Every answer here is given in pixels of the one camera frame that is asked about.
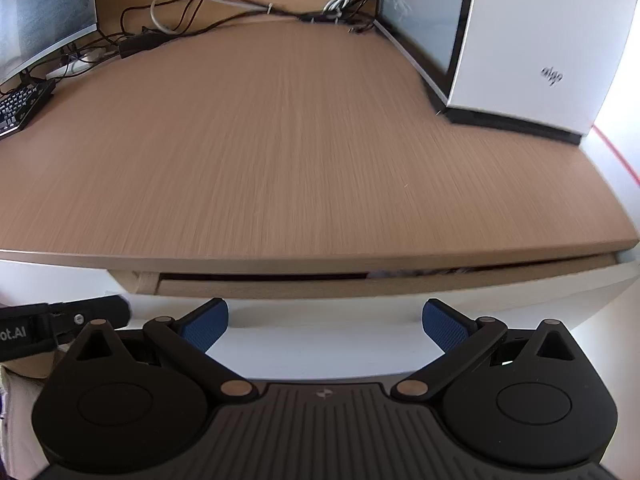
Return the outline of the white aigo computer case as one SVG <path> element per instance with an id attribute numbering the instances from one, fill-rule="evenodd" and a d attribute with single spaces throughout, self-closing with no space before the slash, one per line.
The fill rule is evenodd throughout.
<path id="1" fill-rule="evenodd" d="M 378 0 L 374 24 L 450 122 L 579 144 L 638 0 Z"/>

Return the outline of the white red cardboard box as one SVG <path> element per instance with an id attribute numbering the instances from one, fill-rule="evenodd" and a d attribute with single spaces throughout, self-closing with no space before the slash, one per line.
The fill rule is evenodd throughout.
<path id="1" fill-rule="evenodd" d="M 634 180 L 634 183 L 636 185 L 640 185 L 640 177 L 638 172 L 634 170 L 634 167 L 631 165 L 630 162 L 628 162 L 628 160 L 622 154 L 622 152 L 618 148 L 616 148 L 616 146 L 612 143 L 612 141 L 596 125 L 593 125 L 591 129 L 608 147 L 608 149 L 611 151 L 614 157 L 620 162 L 623 168 L 627 171 L 627 174 L 629 174 L 629 177 L 631 177 L 631 179 Z"/>

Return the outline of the black keyboard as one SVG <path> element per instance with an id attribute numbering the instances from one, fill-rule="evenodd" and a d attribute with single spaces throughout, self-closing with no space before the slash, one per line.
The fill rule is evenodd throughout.
<path id="1" fill-rule="evenodd" d="M 1 99 L 0 136 L 10 136 L 23 130 L 51 99 L 55 79 L 20 84 Z"/>

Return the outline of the white desk drawer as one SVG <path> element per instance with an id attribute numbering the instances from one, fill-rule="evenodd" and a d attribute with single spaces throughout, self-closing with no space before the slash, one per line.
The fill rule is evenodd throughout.
<path id="1" fill-rule="evenodd" d="M 558 318 L 573 328 L 638 281 L 634 254 L 558 278 L 436 292 L 471 318 L 516 328 Z M 228 302 L 230 326 L 209 355 L 252 379 L 330 380 L 402 375 L 438 355 L 424 335 L 423 295 Z"/>

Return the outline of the black computer monitor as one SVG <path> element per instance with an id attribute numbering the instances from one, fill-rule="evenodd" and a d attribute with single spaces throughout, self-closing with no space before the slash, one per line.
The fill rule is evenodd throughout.
<path id="1" fill-rule="evenodd" d="M 96 0 L 0 0 L 1 81 L 98 29 Z"/>

